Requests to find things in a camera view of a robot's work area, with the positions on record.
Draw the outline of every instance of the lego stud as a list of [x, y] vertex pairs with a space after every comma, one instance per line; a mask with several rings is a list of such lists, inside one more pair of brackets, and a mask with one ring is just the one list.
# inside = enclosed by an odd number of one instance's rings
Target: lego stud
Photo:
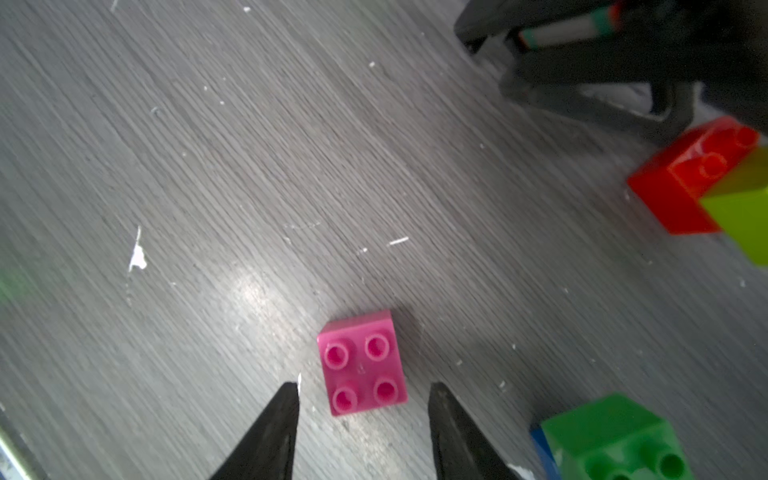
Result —
[[645, 465], [662, 478], [676, 480], [682, 478], [685, 473], [685, 462], [669, 445], [661, 443], [645, 445], [640, 455]]
[[589, 478], [592, 480], [630, 480], [629, 473], [611, 461], [600, 458], [589, 468]]
[[728, 170], [728, 160], [723, 155], [709, 153], [699, 159], [699, 175], [712, 180], [722, 177]]
[[341, 370], [349, 363], [349, 348], [343, 342], [329, 342], [323, 361], [331, 370]]
[[749, 127], [739, 127], [736, 130], [736, 145], [745, 149], [751, 150], [757, 146], [757, 142], [760, 140], [760, 134]]
[[373, 384], [373, 398], [379, 405], [390, 405], [397, 400], [397, 384], [388, 378], [380, 378]]
[[366, 355], [374, 362], [381, 362], [389, 355], [389, 340], [381, 333], [367, 336]]
[[353, 412], [357, 408], [357, 392], [351, 386], [340, 386], [333, 392], [331, 403], [338, 413]]

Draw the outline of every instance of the white paint speck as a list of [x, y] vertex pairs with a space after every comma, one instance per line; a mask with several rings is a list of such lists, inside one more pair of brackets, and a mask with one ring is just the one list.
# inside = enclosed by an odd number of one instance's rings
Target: white paint speck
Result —
[[533, 472], [528, 470], [527, 468], [523, 468], [520, 465], [513, 465], [512, 463], [507, 464], [507, 468], [515, 472], [522, 478], [522, 480], [536, 480], [536, 477], [533, 475]]
[[139, 245], [139, 240], [141, 240], [141, 225], [139, 225], [136, 232], [136, 243], [134, 244], [134, 253], [131, 255], [131, 262], [128, 264], [128, 273], [130, 273], [135, 266], [142, 270], [147, 268], [147, 259], [144, 257], [144, 249]]
[[392, 240], [391, 242], [387, 243], [387, 245], [391, 247], [392, 245], [397, 245], [398, 243], [407, 242], [408, 240], [410, 240], [410, 237], [403, 237], [397, 240]]

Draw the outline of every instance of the red lego brick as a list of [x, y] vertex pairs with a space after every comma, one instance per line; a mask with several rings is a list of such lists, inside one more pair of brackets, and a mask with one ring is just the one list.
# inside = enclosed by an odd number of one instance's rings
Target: red lego brick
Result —
[[333, 416], [408, 402], [389, 310], [327, 323], [317, 348]]
[[673, 235], [719, 232], [699, 198], [757, 146], [755, 130], [731, 117], [684, 133], [627, 179]]

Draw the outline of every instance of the wood grain surface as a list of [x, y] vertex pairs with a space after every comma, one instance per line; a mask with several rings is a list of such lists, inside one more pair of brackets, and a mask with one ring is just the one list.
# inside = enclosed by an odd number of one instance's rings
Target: wood grain surface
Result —
[[[500, 98], [462, 0], [112, 2], [0, 2], [0, 402], [52, 478], [207, 478], [299, 374], [295, 478], [434, 478], [438, 380], [537, 478], [616, 390], [763, 478], [766, 274], [627, 194], [651, 144]], [[382, 308], [410, 401], [334, 419], [316, 334]]]

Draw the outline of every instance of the yellow-green lego brick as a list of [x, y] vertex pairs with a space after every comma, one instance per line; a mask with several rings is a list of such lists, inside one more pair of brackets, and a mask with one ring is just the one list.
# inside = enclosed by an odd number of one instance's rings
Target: yellow-green lego brick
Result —
[[768, 148], [757, 148], [699, 200], [757, 265], [768, 265]]

